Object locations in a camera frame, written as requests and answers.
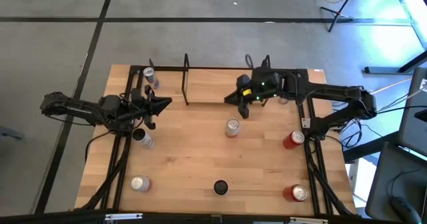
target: gray floor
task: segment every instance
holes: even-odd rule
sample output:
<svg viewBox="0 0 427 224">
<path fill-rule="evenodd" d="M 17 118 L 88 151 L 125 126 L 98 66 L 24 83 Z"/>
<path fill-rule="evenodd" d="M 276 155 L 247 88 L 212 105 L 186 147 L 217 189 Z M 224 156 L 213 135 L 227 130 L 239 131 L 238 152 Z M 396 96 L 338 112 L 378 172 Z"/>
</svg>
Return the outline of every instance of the gray floor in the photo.
<svg viewBox="0 0 427 224">
<path fill-rule="evenodd" d="M 0 0 L 0 17 L 97 17 L 104 0 Z M 330 17 L 321 0 L 111 0 L 108 17 Z M 405 18 L 398 0 L 350 0 L 357 18 Z M 30 213 L 61 124 L 40 115 L 44 94 L 71 95 L 93 34 L 94 23 L 0 23 L 0 125 L 24 133 L 24 141 L 0 140 L 0 215 Z M 112 64 L 244 67 L 270 54 L 274 67 L 324 69 L 337 85 L 379 89 L 405 76 L 367 76 L 367 65 L 398 67 L 423 51 L 411 27 L 276 23 L 106 23 L 82 98 L 97 101 Z M 405 94 L 409 83 L 377 96 L 384 106 Z M 369 121 L 385 135 L 401 113 Z M 93 131 L 73 127 L 47 211 L 73 207 L 84 167 L 84 147 Z M 364 130 L 363 141 L 376 138 Z"/>
</svg>

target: aluminum can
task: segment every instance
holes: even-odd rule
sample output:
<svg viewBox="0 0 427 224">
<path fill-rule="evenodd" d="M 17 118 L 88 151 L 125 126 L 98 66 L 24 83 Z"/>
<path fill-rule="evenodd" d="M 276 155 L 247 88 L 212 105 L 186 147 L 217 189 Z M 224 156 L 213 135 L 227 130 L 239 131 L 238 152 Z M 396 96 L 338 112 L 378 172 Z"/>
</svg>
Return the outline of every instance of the aluminum can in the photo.
<svg viewBox="0 0 427 224">
<path fill-rule="evenodd" d="M 144 77 L 147 79 L 148 83 L 150 83 L 154 89 L 159 88 L 159 80 L 154 75 L 154 69 L 151 67 L 147 67 L 144 69 Z"/>
<path fill-rule="evenodd" d="M 283 146 L 286 149 L 293 149 L 304 143 L 304 134 L 301 131 L 292 131 L 284 140 Z"/>
<path fill-rule="evenodd" d="M 142 146 L 151 149 L 154 147 L 154 140 L 144 131 L 144 129 L 138 128 L 132 133 L 132 137 L 142 143 Z"/>
<path fill-rule="evenodd" d="M 136 176 L 131 180 L 131 188 L 134 191 L 147 192 L 151 188 L 151 180 L 146 176 Z"/>
<path fill-rule="evenodd" d="M 302 185 L 292 185 L 283 190 L 283 197 L 288 201 L 301 202 L 307 198 L 307 189 Z"/>
<path fill-rule="evenodd" d="M 237 137 L 240 132 L 240 123 L 237 119 L 229 119 L 226 123 L 226 136 L 230 138 Z"/>
</svg>

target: wooden table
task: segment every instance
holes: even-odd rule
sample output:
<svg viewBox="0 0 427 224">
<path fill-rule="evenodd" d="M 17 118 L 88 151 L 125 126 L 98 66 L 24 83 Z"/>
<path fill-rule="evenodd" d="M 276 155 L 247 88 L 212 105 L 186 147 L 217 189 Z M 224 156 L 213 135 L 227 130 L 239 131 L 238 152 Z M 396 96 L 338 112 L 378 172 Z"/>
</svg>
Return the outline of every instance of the wooden table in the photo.
<svg viewBox="0 0 427 224">
<path fill-rule="evenodd" d="M 104 95 L 125 90 L 129 65 L 113 65 Z M 144 149 L 132 141 L 121 196 L 120 210 L 159 213 L 217 213 L 242 215 L 313 215 L 311 193 L 302 203 L 282 197 L 284 187 L 301 184 L 310 192 L 303 147 L 284 149 L 283 138 L 300 129 L 298 109 L 293 101 L 281 105 L 271 99 L 265 107 L 250 106 L 250 118 L 243 120 L 237 107 L 222 103 L 234 91 L 236 78 L 246 70 L 190 69 L 185 105 L 181 93 L 182 72 L 158 71 L 159 97 L 173 102 L 159 117 L 156 130 L 144 129 L 155 147 Z M 325 83 L 322 70 L 309 70 L 314 83 Z M 329 101 L 314 100 L 316 115 L 332 112 Z M 241 131 L 237 138 L 224 135 L 229 118 L 237 118 Z M 94 136 L 105 132 L 96 127 Z M 80 207 L 105 179 L 113 145 L 113 135 L 91 144 L 75 206 Z M 328 181 L 346 207 L 356 212 L 346 175 L 341 146 L 334 140 L 322 142 Z M 130 188 L 130 179 L 147 175 L 153 181 L 148 193 Z M 214 183 L 223 179 L 229 191 L 218 196 Z M 321 210 L 325 213 L 319 184 Z M 111 188 L 111 207 L 115 183 Z"/>
</svg>

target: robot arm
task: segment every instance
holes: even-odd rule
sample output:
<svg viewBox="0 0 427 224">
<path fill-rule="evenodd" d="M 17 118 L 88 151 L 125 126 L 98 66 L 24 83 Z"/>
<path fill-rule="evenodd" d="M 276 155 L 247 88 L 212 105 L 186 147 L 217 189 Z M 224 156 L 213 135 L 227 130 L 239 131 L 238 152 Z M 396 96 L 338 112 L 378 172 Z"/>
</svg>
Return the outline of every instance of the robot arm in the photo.
<svg viewBox="0 0 427 224">
<path fill-rule="evenodd" d="M 133 119 L 143 118 L 149 129 L 155 129 L 152 115 L 159 115 L 171 102 L 170 97 L 156 97 L 149 85 L 142 97 L 139 89 L 131 91 L 131 101 L 117 95 L 102 97 L 91 103 L 65 96 L 60 92 L 45 96 L 40 109 L 42 114 L 72 115 L 86 120 L 91 125 L 104 125 L 114 133 L 130 132 L 127 124 Z"/>
<path fill-rule="evenodd" d="M 237 105 L 243 118 L 249 117 L 248 104 L 272 97 L 296 100 L 297 105 L 308 97 L 347 102 L 348 106 L 326 117 L 314 117 L 304 127 L 309 137 L 323 140 L 331 127 L 341 127 L 352 119 L 371 119 L 376 116 L 375 97 L 361 86 L 341 87 L 310 83 L 290 71 L 257 67 L 252 78 L 238 77 L 236 91 L 224 98 L 225 103 Z"/>
</svg>

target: black cylinder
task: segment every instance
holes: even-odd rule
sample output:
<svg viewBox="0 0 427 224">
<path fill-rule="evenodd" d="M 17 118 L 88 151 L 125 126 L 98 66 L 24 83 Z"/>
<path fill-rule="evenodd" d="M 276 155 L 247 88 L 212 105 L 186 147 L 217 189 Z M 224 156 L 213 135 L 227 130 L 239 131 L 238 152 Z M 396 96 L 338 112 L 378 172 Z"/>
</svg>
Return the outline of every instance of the black cylinder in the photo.
<svg viewBox="0 0 427 224">
<path fill-rule="evenodd" d="M 228 185 L 225 181 L 219 180 L 215 182 L 215 185 L 213 185 L 213 190 L 215 190 L 218 195 L 224 195 L 228 191 Z"/>
<path fill-rule="evenodd" d="M 137 141 L 141 141 L 145 137 L 144 129 L 136 129 L 135 131 L 133 131 L 132 137 Z"/>
</svg>

